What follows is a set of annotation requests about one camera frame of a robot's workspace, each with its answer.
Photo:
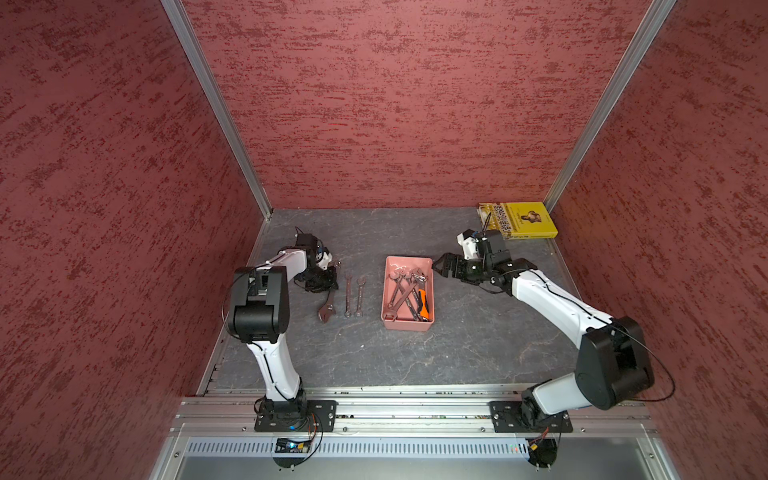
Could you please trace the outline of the silver combination wrench 13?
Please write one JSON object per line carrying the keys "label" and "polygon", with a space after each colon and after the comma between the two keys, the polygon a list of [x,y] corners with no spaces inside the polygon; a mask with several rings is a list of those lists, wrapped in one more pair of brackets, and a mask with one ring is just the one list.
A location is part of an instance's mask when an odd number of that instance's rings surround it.
{"label": "silver combination wrench 13", "polygon": [[345,312],[344,316],[350,318],[352,316],[352,275],[345,275]]}

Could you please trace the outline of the pink plastic storage box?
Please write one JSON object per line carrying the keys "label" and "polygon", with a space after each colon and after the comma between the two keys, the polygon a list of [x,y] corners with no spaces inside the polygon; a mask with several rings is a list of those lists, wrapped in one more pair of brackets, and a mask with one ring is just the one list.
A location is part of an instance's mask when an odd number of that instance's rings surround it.
{"label": "pink plastic storage box", "polygon": [[[411,332],[426,332],[435,323],[436,320],[436,306],[435,306],[435,294],[434,294],[434,275],[432,271],[433,261],[426,257],[412,257],[412,256],[388,256],[385,261],[385,273],[384,273],[384,287],[381,302],[381,320],[386,329],[398,330],[398,331],[411,331]],[[390,300],[394,283],[390,279],[390,276],[397,270],[404,269],[407,272],[407,276],[410,277],[414,273],[420,273],[426,277],[426,291],[429,304],[429,311],[431,314],[431,321],[413,321],[411,319],[411,313],[403,304],[398,312],[398,318],[394,321],[386,321],[383,319],[383,311]]]}

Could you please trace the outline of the small end wrench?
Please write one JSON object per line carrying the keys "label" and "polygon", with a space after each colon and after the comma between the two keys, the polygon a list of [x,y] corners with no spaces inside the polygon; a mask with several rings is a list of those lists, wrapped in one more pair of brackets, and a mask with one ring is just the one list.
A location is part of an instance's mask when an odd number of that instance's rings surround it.
{"label": "small end wrench", "polygon": [[367,280],[365,276],[360,276],[357,279],[357,296],[356,296],[356,309],[355,309],[356,317],[362,316],[364,288],[365,288],[366,282]]}

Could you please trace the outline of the long silver combination wrench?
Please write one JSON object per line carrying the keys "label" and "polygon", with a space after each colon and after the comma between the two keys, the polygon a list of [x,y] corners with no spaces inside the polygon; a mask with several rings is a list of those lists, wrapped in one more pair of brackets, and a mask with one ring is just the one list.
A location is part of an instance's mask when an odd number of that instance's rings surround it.
{"label": "long silver combination wrench", "polygon": [[411,313],[411,319],[413,321],[421,321],[418,315],[418,304],[414,303],[414,300],[416,299],[415,294],[417,285],[413,279],[413,275],[410,277],[407,276],[407,281],[409,285],[407,286],[406,295],[401,298],[402,303],[397,308],[389,308],[388,303],[386,308],[383,311],[383,319],[386,321],[394,321],[398,318],[398,312],[403,304],[406,305],[407,309]]}

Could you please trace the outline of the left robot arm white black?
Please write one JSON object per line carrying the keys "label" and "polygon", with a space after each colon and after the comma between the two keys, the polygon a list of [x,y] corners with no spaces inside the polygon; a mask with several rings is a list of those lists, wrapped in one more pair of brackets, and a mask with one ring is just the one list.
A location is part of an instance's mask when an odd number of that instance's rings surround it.
{"label": "left robot arm white black", "polygon": [[257,413],[272,422],[308,416],[305,392],[287,346],[289,285],[296,281],[310,293],[326,293],[331,303],[338,289],[337,265],[323,242],[300,234],[296,244],[255,267],[236,271],[223,322],[228,334],[246,345],[265,382]]}

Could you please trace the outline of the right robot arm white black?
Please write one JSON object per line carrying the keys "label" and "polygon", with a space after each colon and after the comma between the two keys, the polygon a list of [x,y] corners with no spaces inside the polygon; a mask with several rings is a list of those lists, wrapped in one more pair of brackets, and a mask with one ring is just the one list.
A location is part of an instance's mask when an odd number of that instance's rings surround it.
{"label": "right robot arm white black", "polygon": [[526,259],[494,265],[446,253],[433,269],[465,283],[492,284],[536,310],[578,349],[573,372],[537,384],[521,394],[521,412],[533,423],[571,409],[609,410],[653,387],[653,362],[660,358],[646,345],[641,326],[630,317],[614,317],[556,285]]}

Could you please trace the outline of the small combination wrench in box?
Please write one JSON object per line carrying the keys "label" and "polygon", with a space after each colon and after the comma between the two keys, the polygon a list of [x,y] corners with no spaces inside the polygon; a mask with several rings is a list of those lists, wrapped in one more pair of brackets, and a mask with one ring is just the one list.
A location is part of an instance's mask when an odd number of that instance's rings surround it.
{"label": "small combination wrench in box", "polygon": [[406,295],[407,286],[409,285],[407,281],[407,272],[404,269],[397,269],[390,276],[390,279],[394,283],[394,288],[388,303],[388,307],[397,308],[402,303],[401,298]]}

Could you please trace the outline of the yellow cardboard box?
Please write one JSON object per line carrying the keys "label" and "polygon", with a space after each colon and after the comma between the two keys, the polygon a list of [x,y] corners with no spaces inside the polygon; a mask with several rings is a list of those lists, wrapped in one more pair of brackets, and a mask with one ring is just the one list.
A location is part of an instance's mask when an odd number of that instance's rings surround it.
{"label": "yellow cardboard box", "polygon": [[541,202],[480,203],[477,212],[488,230],[498,230],[506,240],[550,239],[558,235]]}

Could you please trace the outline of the orange handled adjustable wrench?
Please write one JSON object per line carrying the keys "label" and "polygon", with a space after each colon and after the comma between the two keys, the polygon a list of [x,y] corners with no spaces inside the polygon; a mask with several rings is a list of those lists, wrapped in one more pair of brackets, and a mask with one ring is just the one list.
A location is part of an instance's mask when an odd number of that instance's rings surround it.
{"label": "orange handled adjustable wrench", "polygon": [[429,311],[429,304],[426,291],[426,277],[420,273],[414,273],[413,279],[417,285],[417,303],[418,303],[418,315],[421,321],[430,322],[431,314]]}

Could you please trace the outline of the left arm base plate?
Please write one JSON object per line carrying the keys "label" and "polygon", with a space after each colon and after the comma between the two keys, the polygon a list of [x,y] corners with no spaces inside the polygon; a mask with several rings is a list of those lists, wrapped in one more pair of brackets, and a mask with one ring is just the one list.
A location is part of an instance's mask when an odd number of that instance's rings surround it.
{"label": "left arm base plate", "polygon": [[256,432],[332,432],[338,403],[333,400],[262,400],[255,406]]}

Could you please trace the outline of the aluminium front rail frame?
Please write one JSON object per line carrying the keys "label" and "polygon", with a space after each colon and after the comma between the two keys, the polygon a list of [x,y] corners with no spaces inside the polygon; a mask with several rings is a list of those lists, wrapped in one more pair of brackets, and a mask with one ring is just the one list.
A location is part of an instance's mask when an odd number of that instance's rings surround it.
{"label": "aluminium front rail frame", "polygon": [[[314,459],[424,458],[526,461],[528,440],[541,433],[496,433],[491,401],[520,401],[519,384],[313,388],[309,400],[338,403],[332,432],[324,433]],[[177,479],[186,460],[263,458],[272,461],[278,438],[303,440],[308,431],[256,432],[256,390],[183,399],[152,470],[155,479]],[[608,471],[621,456],[644,478],[674,479],[676,468],[647,406],[629,401],[608,411],[566,411],[572,433],[560,440],[557,465],[575,454],[588,467]]]}

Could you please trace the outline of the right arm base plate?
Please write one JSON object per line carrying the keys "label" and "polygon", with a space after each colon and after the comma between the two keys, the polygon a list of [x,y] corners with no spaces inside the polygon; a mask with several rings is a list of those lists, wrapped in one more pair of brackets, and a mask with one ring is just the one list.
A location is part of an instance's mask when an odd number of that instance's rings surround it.
{"label": "right arm base plate", "polygon": [[565,412],[548,415],[530,402],[491,401],[490,419],[496,433],[572,433],[571,420]]}

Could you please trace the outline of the left aluminium corner post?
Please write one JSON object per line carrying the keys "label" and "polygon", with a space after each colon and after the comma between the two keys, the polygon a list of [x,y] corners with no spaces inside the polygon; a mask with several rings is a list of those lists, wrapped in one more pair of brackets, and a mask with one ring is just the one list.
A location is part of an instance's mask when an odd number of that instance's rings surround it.
{"label": "left aluminium corner post", "polygon": [[161,4],[179,40],[182,49],[193,69],[193,72],[205,94],[222,133],[233,153],[235,160],[249,186],[262,217],[269,222],[272,218],[273,207],[268,199],[244,141],[237,129],[226,101],[217,84],[215,76],[205,57],[202,46],[194,32],[190,18],[179,0],[162,0]]}

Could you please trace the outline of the aluminium corner post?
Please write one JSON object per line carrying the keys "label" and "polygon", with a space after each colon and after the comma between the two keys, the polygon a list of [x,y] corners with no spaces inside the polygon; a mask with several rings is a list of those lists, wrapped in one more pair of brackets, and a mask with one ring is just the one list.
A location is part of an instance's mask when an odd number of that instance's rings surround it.
{"label": "aluminium corner post", "polygon": [[549,212],[559,202],[675,4],[675,0],[650,2],[584,129],[544,199],[544,205]]}
{"label": "aluminium corner post", "polygon": [[182,49],[193,69],[193,72],[205,94],[222,133],[233,153],[235,160],[249,186],[262,217],[269,222],[272,218],[273,207],[268,199],[244,141],[237,129],[226,101],[217,84],[215,76],[205,57],[202,46],[194,32],[190,18],[179,0],[162,0],[161,4],[179,40]]}

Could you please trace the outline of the right aluminium corner post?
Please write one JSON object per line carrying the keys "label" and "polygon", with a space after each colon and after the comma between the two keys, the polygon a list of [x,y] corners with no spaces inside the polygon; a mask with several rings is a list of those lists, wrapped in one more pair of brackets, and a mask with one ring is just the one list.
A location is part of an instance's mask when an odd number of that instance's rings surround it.
{"label": "right aluminium corner post", "polygon": [[675,0],[650,2],[584,129],[544,199],[544,205],[549,212],[559,202],[675,4]]}

